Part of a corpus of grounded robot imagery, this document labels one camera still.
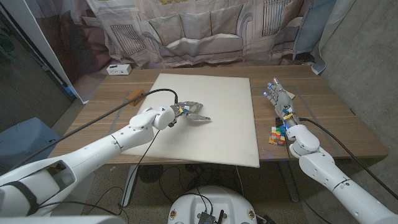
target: gray wall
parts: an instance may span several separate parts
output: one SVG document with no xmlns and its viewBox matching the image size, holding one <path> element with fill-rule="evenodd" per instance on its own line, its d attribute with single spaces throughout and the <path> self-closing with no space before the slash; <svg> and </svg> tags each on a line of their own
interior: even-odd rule
<svg viewBox="0 0 398 224">
<path fill-rule="evenodd" d="M 385 159 L 364 159 L 364 162 L 372 164 L 369 169 L 395 193 L 398 193 L 397 21 L 396 1 L 357 0 L 322 49 L 327 67 L 321 74 L 388 148 Z M 398 212 L 397 200 L 357 164 L 343 164 L 340 168 L 393 212 Z M 330 222 L 356 223 L 335 199 L 330 197 L 326 200 L 329 206 L 323 206 L 326 204 L 324 192 L 310 199 L 319 205 Z M 318 222 L 311 215 L 307 217 L 310 223 Z"/>
</svg>

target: robotic hand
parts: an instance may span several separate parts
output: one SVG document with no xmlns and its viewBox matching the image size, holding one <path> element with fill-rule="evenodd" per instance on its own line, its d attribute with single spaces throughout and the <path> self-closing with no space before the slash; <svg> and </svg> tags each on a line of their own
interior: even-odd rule
<svg viewBox="0 0 398 224">
<path fill-rule="evenodd" d="M 206 116 L 200 116 L 198 111 L 203 105 L 198 102 L 186 101 L 186 102 L 178 102 L 177 104 L 171 106 L 174 110 L 174 121 L 169 124 L 169 127 L 172 127 L 177 122 L 177 118 L 180 116 L 186 115 L 189 120 L 192 121 L 209 121 L 210 118 Z"/>
<path fill-rule="evenodd" d="M 289 140 L 294 141 L 289 147 L 291 153 L 299 158 L 319 150 L 323 151 L 318 138 L 300 124 L 294 111 L 293 101 L 278 79 L 274 78 L 274 84 L 268 84 L 268 90 L 269 93 L 264 92 L 264 96 L 274 105 L 276 114 L 284 122 L 286 136 Z"/>
<path fill-rule="evenodd" d="M 268 90 L 264 92 L 264 96 L 275 106 L 276 114 L 283 119 L 289 112 L 294 112 L 293 101 L 283 89 L 278 79 L 274 78 L 274 84 L 268 83 Z"/>
<path fill-rule="evenodd" d="M 332 156 L 322 147 L 318 138 L 295 115 L 293 102 L 278 79 L 264 93 L 283 120 L 286 136 L 294 141 L 290 152 L 298 158 L 305 174 L 325 186 L 360 223 L 397 223 L 398 216 L 352 181 L 336 165 Z"/>
</svg>

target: white box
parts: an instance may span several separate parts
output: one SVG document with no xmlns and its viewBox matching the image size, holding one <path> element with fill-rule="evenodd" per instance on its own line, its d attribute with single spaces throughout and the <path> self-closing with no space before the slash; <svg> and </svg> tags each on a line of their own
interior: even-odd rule
<svg viewBox="0 0 398 224">
<path fill-rule="evenodd" d="M 131 66 L 127 65 L 110 65 L 107 69 L 110 75 L 128 75 L 131 72 Z"/>
</svg>

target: wooden table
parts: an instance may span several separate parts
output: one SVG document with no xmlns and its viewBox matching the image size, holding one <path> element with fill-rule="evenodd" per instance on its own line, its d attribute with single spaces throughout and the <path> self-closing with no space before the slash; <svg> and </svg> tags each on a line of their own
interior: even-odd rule
<svg viewBox="0 0 398 224">
<path fill-rule="evenodd" d="M 285 147 L 268 143 L 271 126 L 275 126 L 276 114 L 274 107 L 263 96 L 263 92 L 273 77 L 277 77 L 287 91 L 296 95 L 293 102 L 296 114 L 299 117 L 319 122 L 358 157 L 384 157 L 387 155 L 387 149 L 349 110 L 349 107 L 343 103 L 340 97 L 320 77 L 314 75 L 310 67 L 304 65 L 150 69 L 134 70 L 128 76 L 108 76 L 98 87 L 94 96 L 83 108 L 67 133 L 119 106 L 128 93 L 134 91 L 134 89 L 143 88 L 145 91 L 149 91 L 160 73 L 250 78 L 260 161 L 283 161 L 289 158 Z M 127 105 L 123 110 L 109 115 L 58 143 L 50 157 L 72 152 L 110 134 L 112 131 L 117 131 L 128 124 L 141 104 L 142 102 L 135 107 Z M 326 136 L 312 124 L 304 124 L 319 138 L 321 146 L 333 157 L 349 157 L 332 138 Z M 139 156 L 119 155 L 110 160 L 108 164 L 133 165 L 137 164 L 140 158 Z M 152 157 L 145 157 L 142 160 L 142 164 L 177 163 L 192 162 Z"/>
</svg>

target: black stripe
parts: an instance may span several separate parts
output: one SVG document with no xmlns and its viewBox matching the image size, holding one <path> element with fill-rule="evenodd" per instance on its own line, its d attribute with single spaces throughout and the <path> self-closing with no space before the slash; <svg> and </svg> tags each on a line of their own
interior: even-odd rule
<svg viewBox="0 0 398 224">
<path fill-rule="evenodd" d="M 29 202 L 30 209 L 26 214 L 27 216 L 29 216 L 31 214 L 35 214 L 39 210 L 39 204 L 37 203 L 36 196 L 32 193 L 32 191 L 28 187 L 26 187 L 25 184 L 23 184 L 22 182 L 19 182 L 19 181 L 13 181 L 8 184 L 4 184 L 3 186 L 7 186 L 7 185 L 11 185 L 11 186 L 15 187 L 16 189 L 18 189 L 25 196 L 27 201 Z"/>
</svg>

